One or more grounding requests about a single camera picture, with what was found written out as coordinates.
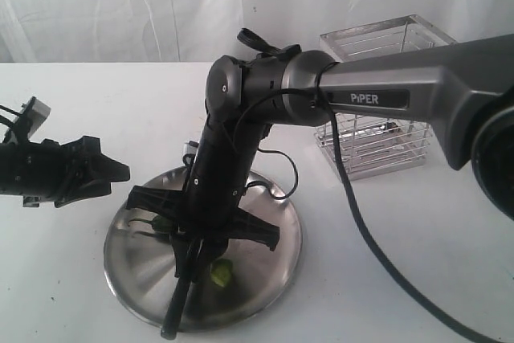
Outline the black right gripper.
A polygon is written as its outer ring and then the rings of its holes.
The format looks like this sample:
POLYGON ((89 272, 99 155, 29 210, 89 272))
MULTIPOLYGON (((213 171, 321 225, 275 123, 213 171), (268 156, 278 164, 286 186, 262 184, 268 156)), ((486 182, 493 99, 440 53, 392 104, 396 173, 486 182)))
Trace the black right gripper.
MULTIPOLYGON (((126 208, 147 210, 168 219, 187 235, 203 238, 193 269, 192 282, 228 248, 228 239, 246 239, 274 251, 279 228, 239 208, 251 165, 266 124, 205 124, 198 151, 184 190, 134 186, 126 208)), ((188 272, 192 239, 172 236, 175 277, 188 272)))

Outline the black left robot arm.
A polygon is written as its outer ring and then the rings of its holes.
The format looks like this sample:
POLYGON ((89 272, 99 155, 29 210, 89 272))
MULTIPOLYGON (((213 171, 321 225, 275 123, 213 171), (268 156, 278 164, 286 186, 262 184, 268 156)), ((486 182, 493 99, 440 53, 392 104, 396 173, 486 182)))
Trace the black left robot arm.
POLYGON ((22 197, 24 207, 51 202, 60 208, 107 196, 113 183, 129 179, 129 167, 102 154, 96 137, 1 145, 1 194, 22 197))

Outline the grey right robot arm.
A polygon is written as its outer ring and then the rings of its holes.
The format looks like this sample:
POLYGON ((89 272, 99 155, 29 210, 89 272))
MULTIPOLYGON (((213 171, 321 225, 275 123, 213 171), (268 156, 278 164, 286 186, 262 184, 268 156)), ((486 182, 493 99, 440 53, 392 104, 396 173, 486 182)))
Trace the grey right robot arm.
POLYGON ((272 125, 319 126, 344 112, 428 123, 452 169, 513 213, 513 37, 504 35, 338 63, 289 47, 252 61, 225 55, 206 78, 206 123, 181 190, 134 187, 128 209, 170 221, 177 274, 195 279, 232 239, 275 249, 279 228, 242 210, 272 125))

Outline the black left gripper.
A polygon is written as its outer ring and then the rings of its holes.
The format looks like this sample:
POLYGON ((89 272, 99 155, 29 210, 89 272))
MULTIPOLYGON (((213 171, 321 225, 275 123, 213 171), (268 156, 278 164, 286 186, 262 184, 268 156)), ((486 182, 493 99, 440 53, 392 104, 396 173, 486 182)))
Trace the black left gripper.
POLYGON ((51 202, 60 208, 111 194, 112 183, 127 182, 130 169, 101 153, 100 139, 83 136, 67 144, 45 139, 23 143, 23 205, 51 202))

